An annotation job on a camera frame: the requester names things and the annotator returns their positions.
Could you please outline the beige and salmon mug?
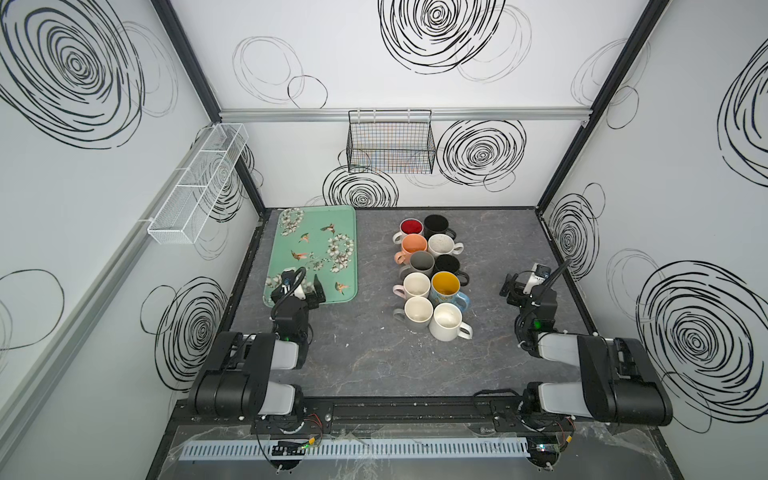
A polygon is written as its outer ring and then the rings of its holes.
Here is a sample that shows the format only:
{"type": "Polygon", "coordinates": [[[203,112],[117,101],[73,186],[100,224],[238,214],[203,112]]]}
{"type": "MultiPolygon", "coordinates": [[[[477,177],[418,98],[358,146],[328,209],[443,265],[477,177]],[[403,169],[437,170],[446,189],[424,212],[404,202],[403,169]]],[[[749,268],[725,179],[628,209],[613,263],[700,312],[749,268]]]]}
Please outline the beige and salmon mug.
{"type": "Polygon", "coordinates": [[[420,234],[408,234],[400,242],[400,251],[394,255],[394,261],[398,265],[405,264],[415,253],[426,251],[427,239],[420,234]]]}

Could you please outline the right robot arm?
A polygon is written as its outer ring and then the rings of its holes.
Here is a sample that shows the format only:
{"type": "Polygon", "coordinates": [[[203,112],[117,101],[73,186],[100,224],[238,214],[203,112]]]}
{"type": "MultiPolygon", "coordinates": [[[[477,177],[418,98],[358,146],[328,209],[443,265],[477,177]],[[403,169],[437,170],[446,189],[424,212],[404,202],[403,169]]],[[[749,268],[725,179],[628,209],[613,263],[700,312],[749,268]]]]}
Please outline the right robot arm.
{"type": "Polygon", "coordinates": [[[667,426],[673,405],[642,343],[634,338],[574,334],[555,327],[558,272],[537,266],[522,280],[508,274],[500,295],[519,309],[513,322],[518,347],[529,355],[574,366],[574,382],[531,382],[521,415],[591,418],[604,423],[667,426]]]}

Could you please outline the tall grey mug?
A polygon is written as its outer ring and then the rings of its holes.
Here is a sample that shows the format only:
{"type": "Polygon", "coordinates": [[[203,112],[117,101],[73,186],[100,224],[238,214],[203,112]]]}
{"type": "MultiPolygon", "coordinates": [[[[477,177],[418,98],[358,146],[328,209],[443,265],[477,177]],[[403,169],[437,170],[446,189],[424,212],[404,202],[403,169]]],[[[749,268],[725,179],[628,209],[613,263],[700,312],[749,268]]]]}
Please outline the tall grey mug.
{"type": "Polygon", "coordinates": [[[428,251],[413,253],[399,270],[399,278],[404,280],[412,273],[421,273],[431,278],[435,268],[435,258],[428,251]]]}

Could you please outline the green floral tray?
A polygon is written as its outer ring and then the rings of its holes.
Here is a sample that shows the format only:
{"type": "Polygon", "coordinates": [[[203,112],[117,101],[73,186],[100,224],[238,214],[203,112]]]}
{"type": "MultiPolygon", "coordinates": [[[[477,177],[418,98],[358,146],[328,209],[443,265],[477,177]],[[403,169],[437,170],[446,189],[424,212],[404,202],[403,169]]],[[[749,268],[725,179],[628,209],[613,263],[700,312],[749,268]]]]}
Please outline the green floral tray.
{"type": "Polygon", "coordinates": [[[328,304],[346,303],[358,292],[356,211],[347,205],[289,208],[280,212],[265,280],[263,302],[285,270],[304,267],[303,285],[321,283],[328,304]]]}

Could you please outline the small grey mug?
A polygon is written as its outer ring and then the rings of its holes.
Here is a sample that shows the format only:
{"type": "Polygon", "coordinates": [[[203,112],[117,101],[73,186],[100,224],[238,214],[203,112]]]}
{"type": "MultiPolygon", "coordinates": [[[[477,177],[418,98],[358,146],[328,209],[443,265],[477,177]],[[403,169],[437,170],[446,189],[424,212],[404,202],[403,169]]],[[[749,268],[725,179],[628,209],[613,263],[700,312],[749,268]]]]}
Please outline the small grey mug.
{"type": "Polygon", "coordinates": [[[413,297],[393,311],[393,318],[412,331],[421,331],[428,328],[433,313],[434,307],[427,298],[413,297]]]}

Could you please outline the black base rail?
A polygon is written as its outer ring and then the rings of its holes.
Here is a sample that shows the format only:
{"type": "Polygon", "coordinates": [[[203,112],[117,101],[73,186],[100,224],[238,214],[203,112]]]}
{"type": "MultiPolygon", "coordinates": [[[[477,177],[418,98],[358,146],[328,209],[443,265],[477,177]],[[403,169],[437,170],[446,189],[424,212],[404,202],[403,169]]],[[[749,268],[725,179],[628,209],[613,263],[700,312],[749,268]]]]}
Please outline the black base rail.
{"type": "Polygon", "coordinates": [[[261,432],[274,426],[283,429],[306,422],[325,431],[347,425],[461,423],[488,426],[493,432],[523,431],[527,426],[552,429],[569,423],[563,414],[520,415],[522,400],[512,394],[471,396],[340,396],[307,397],[288,414],[199,413],[188,402],[176,403],[172,418],[181,422],[256,425],[261,432]]]}

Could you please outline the white mug red inside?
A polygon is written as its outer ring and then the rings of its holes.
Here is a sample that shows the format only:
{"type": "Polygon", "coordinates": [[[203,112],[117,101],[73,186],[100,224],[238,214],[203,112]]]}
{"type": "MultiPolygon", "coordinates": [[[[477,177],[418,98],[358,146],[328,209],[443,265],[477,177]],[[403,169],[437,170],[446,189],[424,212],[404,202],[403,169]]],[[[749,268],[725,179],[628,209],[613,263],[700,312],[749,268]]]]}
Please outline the white mug red inside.
{"type": "Polygon", "coordinates": [[[406,236],[422,235],[423,230],[424,226],[420,220],[415,218],[404,219],[399,225],[399,230],[393,235],[392,241],[394,244],[401,244],[406,236]]]}

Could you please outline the black speckled mug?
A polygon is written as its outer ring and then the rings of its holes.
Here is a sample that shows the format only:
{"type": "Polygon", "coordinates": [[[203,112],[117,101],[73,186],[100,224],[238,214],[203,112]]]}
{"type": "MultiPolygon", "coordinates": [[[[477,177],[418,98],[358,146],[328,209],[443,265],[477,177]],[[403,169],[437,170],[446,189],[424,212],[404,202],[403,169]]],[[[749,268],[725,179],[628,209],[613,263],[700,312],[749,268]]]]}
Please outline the black speckled mug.
{"type": "Polygon", "coordinates": [[[470,283],[470,276],[461,269],[460,261],[457,257],[449,254],[442,254],[435,258],[434,272],[449,272],[456,276],[461,286],[467,286],[470,283]]]}

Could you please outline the blue butterfly mug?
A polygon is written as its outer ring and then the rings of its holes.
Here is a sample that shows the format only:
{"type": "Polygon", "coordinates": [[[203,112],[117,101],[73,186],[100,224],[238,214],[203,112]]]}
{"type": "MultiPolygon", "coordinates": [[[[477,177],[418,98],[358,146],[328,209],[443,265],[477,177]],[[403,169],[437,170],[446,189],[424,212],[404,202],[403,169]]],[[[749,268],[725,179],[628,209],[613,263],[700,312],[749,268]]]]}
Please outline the blue butterfly mug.
{"type": "Polygon", "coordinates": [[[458,307],[462,312],[470,307],[469,297],[461,291],[459,279],[450,272],[440,271],[431,278],[431,287],[428,299],[433,306],[450,303],[458,307]]]}

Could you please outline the beige mug white handle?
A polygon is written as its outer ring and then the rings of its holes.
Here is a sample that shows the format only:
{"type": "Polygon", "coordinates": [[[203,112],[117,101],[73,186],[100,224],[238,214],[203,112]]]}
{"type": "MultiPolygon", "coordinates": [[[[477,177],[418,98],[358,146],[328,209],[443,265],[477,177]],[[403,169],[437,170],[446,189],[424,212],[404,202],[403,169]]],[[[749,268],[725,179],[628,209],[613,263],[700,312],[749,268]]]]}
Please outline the beige mug white handle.
{"type": "Polygon", "coordinates": [[[433,234],[427,241],[428,252],[435,258],[441,255],[459,255],[465,246],[447,234],[433,234]]]}

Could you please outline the pink mug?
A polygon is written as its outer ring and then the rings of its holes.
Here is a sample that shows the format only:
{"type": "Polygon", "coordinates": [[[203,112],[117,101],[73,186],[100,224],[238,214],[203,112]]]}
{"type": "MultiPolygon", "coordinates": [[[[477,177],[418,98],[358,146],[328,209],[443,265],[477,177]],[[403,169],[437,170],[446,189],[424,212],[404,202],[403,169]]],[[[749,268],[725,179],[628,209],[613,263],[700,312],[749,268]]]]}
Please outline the pink mug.
{"type": "Polygon", "coordinates": [[[430,278],[419,272],[408,274],[401,284],[395,285],[392,288],[392,292],[404,300],[409,300],[414,297],[427,298],[430,290],[430,278]]]}

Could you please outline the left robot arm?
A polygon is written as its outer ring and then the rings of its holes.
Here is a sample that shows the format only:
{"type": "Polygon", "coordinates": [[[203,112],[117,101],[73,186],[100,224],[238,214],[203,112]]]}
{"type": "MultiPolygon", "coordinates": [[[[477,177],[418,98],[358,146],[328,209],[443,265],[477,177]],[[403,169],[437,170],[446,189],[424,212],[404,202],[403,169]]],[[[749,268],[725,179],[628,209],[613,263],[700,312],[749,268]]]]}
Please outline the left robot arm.
{"type": "Polygon", "coordinates": [[[318,277],[304,283],[304,267],[286,269],[272,290],[271,330],[216,336],[187,398],[190,412],[209,417],[294,417],[306,412],[302,389],[270,379],[298,370],[314,340],[309,313],[326,301],[318,277]]]}

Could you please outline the white ribbed mug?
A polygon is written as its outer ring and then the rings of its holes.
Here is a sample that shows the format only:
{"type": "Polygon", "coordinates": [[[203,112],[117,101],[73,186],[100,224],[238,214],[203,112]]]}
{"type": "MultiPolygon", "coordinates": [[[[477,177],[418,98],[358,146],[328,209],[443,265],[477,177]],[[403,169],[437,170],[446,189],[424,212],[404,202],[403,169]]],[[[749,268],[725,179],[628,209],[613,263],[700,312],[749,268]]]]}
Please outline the white ribbed mug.
{"type": "Polygon", "coordinates": [[[442,342],[451,342],[457,338],[473,339],[472,327],[463,321],[462,311],[451,303],[441,303],[434,308],[429,331],[442,342]]]}

